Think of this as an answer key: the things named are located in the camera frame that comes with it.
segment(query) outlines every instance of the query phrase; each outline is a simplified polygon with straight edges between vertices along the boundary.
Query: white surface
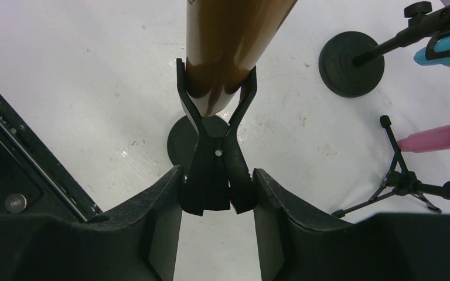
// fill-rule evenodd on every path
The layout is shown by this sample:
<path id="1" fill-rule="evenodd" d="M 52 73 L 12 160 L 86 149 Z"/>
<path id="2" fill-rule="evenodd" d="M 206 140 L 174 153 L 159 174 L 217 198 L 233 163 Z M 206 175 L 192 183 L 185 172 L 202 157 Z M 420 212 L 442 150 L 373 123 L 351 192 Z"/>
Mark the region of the white surface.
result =
<path id="1" fill-rule="evenodd" d="M 403 8 L 413 2 L 297 3 L 258 62 L 258 94 L 240 126 L 251 169 L 332 212 L 366 200 L 388 169 L 380 115 L 391 116 L 398 138 L 450 124 L 450 69 L 413 62 L 425 42 L 386 55 L 382 82 L 362 98 L 332 94 L 318 74 L 332 36 L 358 30 L 387 40 L 406 27 Z M 0 92 L 103 210 L 171 168 L 166 136 L 183 115 L 174 61 L 185 56 L 185 9 L 184 0 L 0 1 Z M 424 182 L 450 180 L 450 150 L 405 159 Z M 450 202 L 429 198 L 450 213 Z M 427 212 L 396 197 L 347 219 L 376 211 Z M 175 280 L 211 276 L 260 279 L 251 212 L 184 214 Z"/>

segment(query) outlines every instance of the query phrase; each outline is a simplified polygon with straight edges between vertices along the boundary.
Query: black stand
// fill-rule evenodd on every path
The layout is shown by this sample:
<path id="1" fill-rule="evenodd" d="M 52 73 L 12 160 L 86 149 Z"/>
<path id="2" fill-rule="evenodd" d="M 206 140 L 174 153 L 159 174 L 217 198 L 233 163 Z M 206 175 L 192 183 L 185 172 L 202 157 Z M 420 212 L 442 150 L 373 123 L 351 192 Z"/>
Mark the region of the black stand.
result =
<path id="1" fill-rule="evenodd" d="M 391 162 L 391 167 L 389 168 L 386 177 L 380 184 L 379 189 L 368 199 L 368 201 L 345 210 L 337 210 L 333 212 L 332 215 L 334 217 L 342 218 L 347 213 L 356 211 L 391 196 L 405 196 L 408 194 L 424 202 L 427 205 L 427 208 L 433 213 L 441 214 L 441 209 L 428 201 L 428 199 L 425 198 L 424 193 L 441 196 L 444 199 L 450 200 L 450 181 L 445 183 L 443 186 L 433 186 L 419 181 L 417 179 L 417 175 L 414 172 L 409 171 L 406 163 L 404 163 L 401 149 L 399 148 L 393 131 L 391 130 L 391 120 L 389 119 L 389 116 L 383 115 L 380 117 L 380 125 L 386 130 L 391 146 L 394 149 L 393 161 Z M 396 171 L 397 164 L 399 164 L 401 168 L 401 173 Z M 380 195 L 388 186 L 393 187 L 393 189 L 384 195 Z"/>
<path id="2" fill-rule="evenodd" d="M 177 59 L 177 88 L 187 116 L 168 136 L 168 155 L 185 169 L 187 180 L 180 191 L 180 206 L 194 215 L 204 210 L 229 210 L 238 214 L 258 203 L 249 169 L 237 142 L 237 129 L 256 95 L 256 68 L 241 87 L 241 100 L 229 124 L 219 117 L 202 118 L 186 90 L 185 64 Z"/>
<path id="3" fill-rule="evenodd" d="M 450 57 L 450 50 L 436 52 L 435 44 L 450 36 L 450 5 L 432 12 L 430 2 L 418 2 L 404 9 L 408 28 L 377 44 L 361 32 L 344 32 L 325 44 L 318 61 L 320 75 L 327 87 L 342 97 L 354 98 L 368 94 L 384 74 L 383 55 L 399 47 L 407 47 L 425 37 L 432 37 L 427 45 L 427 59 Z"/>

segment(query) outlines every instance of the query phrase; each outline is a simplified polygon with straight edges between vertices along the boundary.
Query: glossy brown surface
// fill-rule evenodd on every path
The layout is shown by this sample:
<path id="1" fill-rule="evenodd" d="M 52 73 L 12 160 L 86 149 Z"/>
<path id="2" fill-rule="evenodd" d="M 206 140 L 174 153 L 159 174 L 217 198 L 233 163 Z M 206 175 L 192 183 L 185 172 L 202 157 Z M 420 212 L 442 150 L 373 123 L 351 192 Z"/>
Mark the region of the glossy brown surface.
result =
<path id="1" fill-rule="evenodd" d="M 203 116 L 227 106 L 296 0 L 187 0 L 187 90 Z"/>

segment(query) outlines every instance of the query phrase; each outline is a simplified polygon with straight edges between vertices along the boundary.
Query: black disc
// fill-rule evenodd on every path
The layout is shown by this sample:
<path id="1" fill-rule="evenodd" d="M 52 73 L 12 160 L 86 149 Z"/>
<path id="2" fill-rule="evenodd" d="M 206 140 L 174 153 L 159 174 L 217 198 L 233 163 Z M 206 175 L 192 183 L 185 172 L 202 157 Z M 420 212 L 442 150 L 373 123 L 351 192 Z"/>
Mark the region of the black disc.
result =
<path id="1" fill-rule="evenodd" d="M 223 137 L 229 125 L 218 116 L 202 119 L 208 135 L 214 138 Z M 180 165 L 188 174 L 194 151 L 196 150 L 198 135 L 187 116 L 175 123 L 168 135 L 166 149 L 173 165 Z"/>
<path id="2" fill-rule="evenodd" d="M 318 68 L 327 87 L 346 98 L 356 98 L 375 89 L 384 74 L 384 57 L 378 57 L 361 67 L 353 58 L 377 46 L 370 36 L 356 31 L 343 32 L 325 44 Z"/>

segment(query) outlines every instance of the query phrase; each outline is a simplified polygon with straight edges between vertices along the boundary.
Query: white tabletop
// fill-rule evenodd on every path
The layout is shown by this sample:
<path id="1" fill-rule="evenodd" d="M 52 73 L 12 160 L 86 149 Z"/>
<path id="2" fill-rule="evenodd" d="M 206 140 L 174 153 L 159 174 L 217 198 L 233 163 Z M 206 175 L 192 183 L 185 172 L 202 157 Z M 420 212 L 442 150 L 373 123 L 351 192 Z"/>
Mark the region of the white tabletop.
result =
<path id="1" fill-rule="evenodd" d="M 380 85 L 361 98 L 338 97 L 318 74 L 332 36 L 358 30 L 383 42 L 406 27 L 413 2 L 297 3 L 257 64 L 258 94 L 238 132 L 251 170 L 332 212 L 368 199 L 388 169 L 380 115 L 391 116 L 398 138 L 450 124 L 450 68 L 413 62 L 425 41 L 386 55 Z M 185 26 L 184 0 L 0 1 L 0 92 L 103 210 L 172 166 L 166 137 L 183 116 L 175 59 L 185 57 Z M 404 157 L 420 180 L 450 180 L 450 150 Z M 429 199 L 450 213 L 449 201 Z M 346 219 L 377 211 L 427 212 L 406 196 Z M 259 280 L 252 212 L 184 214 L 175 274 Z"/>

